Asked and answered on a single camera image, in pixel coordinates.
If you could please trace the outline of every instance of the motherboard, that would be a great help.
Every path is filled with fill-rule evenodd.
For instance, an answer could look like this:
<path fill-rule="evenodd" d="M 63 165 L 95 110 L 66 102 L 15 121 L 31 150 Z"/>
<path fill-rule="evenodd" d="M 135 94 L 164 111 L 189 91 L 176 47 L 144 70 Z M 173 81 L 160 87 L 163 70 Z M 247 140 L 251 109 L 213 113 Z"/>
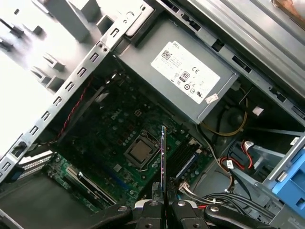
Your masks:
<path fill-rule="evenodd" d="M 133 206 L 161 178 L 161 129 L 167 129 L 167 177 L 194 181 L 209 151 L 132 81 L 111 85 L 76 131 L 55 147 L 48 176 L 92 211 Z"/>

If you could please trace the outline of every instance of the white sticker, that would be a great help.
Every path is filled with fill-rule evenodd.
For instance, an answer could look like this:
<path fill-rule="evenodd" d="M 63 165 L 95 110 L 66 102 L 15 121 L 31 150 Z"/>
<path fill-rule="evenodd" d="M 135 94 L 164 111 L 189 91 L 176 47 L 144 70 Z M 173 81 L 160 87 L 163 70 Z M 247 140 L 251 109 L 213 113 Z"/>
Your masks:
<path fill-rule="evenodd" d="M 119 172 L 121 170 L 122 166 L 120 166 L 119 164 L 116 164 L 115 167 L 113 167 L 113 170 L 116 172 Z"/>
<path fill-rule="evenodd" d="M 220 76 L 178 42 L 168 42 L 151 66 L 200 104 Z"/>
<path fill-rule="evenodd" d="M 255 107 L 254 109 L 253 109 L 253 114 L 255 114 L 256 116 L 260 116 L 261 115 L 261 113 L 264 111 L 264 109 L 263 108 L 261 108 L 261 107 L 259 107 L 259 106 L 257 106 L 257 107 Z"/>
<path fill-rule="evenodd" d="M 295 137 L 292 142 L 290 143 L 290 145 L 294 146 L 295 143 L 299 140 L 299 137 Z"/>
<path fill-rule="evenodd" d="M 227 160 L 227 168 L 234 169 L 233 162 L 231 160 Z"/>
<path fill-rule="evenodd" d="M 216 101 L 217 99 L 218 99 L 218 95 L 217 94 L 212 94 L 211 96 L 207 97 L 205 99 L 205 101 L 206 101 L 207 104 L 210 104 L 210 103 Z"/>

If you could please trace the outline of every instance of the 80 plus logo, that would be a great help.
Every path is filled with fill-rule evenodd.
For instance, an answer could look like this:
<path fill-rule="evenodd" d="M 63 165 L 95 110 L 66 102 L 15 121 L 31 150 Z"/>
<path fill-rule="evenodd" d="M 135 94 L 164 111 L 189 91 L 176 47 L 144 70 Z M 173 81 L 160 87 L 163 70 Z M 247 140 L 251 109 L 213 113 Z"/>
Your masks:
<path fill-rule="evenodd" d="M 190 74 L 188 72 L 183 72 L 181 74 L 181 76 L 179 77 L 179 79 L 182 81 L 182 82 L 186 82 L 188 78 L 190 78 Z"/>

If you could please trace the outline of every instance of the blue plastic latch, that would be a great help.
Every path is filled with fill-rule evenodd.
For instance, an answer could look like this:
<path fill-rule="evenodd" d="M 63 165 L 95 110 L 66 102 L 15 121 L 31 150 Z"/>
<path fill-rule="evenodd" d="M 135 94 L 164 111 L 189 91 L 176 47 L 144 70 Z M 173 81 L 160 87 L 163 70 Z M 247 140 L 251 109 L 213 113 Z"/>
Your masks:
<path fill-rule="evenodd" d="M 272 191 L 305 218 L 305 150 L 300 150 L 297 156 L 298 159 L 287 171 L 285 180 L 278 182 Z"/>

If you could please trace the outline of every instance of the screw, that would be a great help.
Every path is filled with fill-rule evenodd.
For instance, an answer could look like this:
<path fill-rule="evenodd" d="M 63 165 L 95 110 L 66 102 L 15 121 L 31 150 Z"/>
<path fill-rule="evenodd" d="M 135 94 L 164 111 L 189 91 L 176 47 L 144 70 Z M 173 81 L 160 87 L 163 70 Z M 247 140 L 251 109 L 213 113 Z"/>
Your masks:
<path fill-rule="evenodd" d="M 182 206 L 185 206 L 185 202 L 184 202 L 184 201 L 179 201 L 179 202 L 178 202 L 178 205 L 181 206 L 181 207 L 182 207 Z"/>
<path fill-rule="evenodd" d="M 158 202 L 157 201 L 152 201 L 149 203 L 150 206 L 157 206 L 158 205 Z"/>
<path fill-rule="evenodd" d="M 118 211 L 126 211 L 127 210 L 127 207 L 126 206 L 120 206 Z"/>
<path fill-rule="evenodd" d="M 219 211 L 219 208 L 218 208 L 218 207 L 215 207 L 215 206 L 212 206 L 210 209 L 211 209 L 212 212 L 217 212 L 217 211 Z"/>

